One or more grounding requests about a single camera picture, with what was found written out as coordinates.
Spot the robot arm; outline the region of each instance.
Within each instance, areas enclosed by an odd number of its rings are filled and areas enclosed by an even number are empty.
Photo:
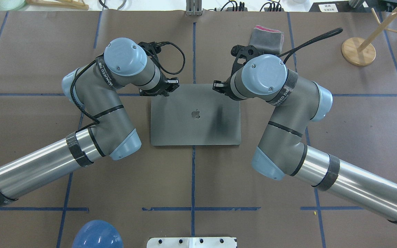
[[[269,54],[251,58],[226,82],[215,81],[213,89],[234,100],[259,97],[276,106],[252,160],[255,170],[276,180],[294,176],[397,224],[396,183],[301,143],[309,121],[330,111],[328,90]]]
[[[79,107],[85,107],[84,111],[96,122],[1,166],[0,207],[101,157],[110,155],[119,160],[140,148],[139,136],[116,90],[131,83],[140,89],[141,95],[167,96],[179,86],[177,78],[167,79],[148,60],[147,52],[130,39],[118,38],[91,64],[63,78],[65,95]]]

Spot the blue round cap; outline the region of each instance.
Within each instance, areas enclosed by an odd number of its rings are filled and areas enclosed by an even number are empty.
[[[113,73],[134,76],[141,72],[148,61],[145,51],[128,38],[117,38],[104,51],[105,63]]]
[[[94,220],[80,229],[71,247],[123,248],[123,242],[114,226],[105,221]]]
[[[320,121],[326,116],[326,114],[332,108],[332,104],[334,102],[334,98],[332,96],[332,93],[328,89],[320,86],[316,82],[314,82],[314,83],[318,87],[319,104],[318,104],[318,109],[316,111],[316,114],[311,119],[311,121]]]
[[[241,80],[247,90],[257,95],[269,95],[279,91],[287,78],[287,68],[280,58],[264,54],[244,65]]]

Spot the blue plastic object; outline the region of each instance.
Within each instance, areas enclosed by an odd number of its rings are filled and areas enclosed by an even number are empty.
[[[316,111],[316,114],[311,119],[311,121],[320,121],[326,116],[326,114],[332,108],[332,104],[334,102],[334,98],[332,96],[332,93],[328,89],[320,86],[316,82],[314,82],[314,83],[318,87],[319,104],[318,104],[318,110]]]
[[[269,95],[279,91],[287,78],[286,66],[280,58],[271,54],[251,59],[242,72],[244,86],[257,95]]]
[[[258,146],[252,158],[252,167],[264,176],[277,181],[285,176],[285,173]]]
[[[74,78],[76,77],[76,72],[78,69],[68,73],[63,79],[62,79],[62,91],[63,94],[71,101],[73,102],[73,100],[71,100],[71,95],[70,95],[70,87],[71,87],[71,83],[73,83]],[[76,87],[73,88],[73,93],[74,93],[74,97],[76,99],[76,102],[78,102],[79,105],[83,106],[83,104],[81,103],[81,101],[78,98],[78,95],[76,94]]]
[[[137,134],[136,129],[134,129],[119,146],[114,149],[114,151],[110,154],[112,160],[122,159],[130,154],[133,154],[137,150],[140,149],[142,143],[140,142],[139,135]]]
[[[121,76],[134,76],[141,72],[148,61],[145,51],[128,38],[117,38],[104,51],[105,63],[112,72]]]
[[[71,248],[123,248],[123,241],[110,223],[94,220],[79,230]]]

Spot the metal bracket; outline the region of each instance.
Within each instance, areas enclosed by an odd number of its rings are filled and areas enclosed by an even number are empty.
[[[151,238],[146,248],[237,248],[237,238],[232,237],[179,237]]]
[[[202,0],[186,0],[186,15],[200,16],[202,15]]]

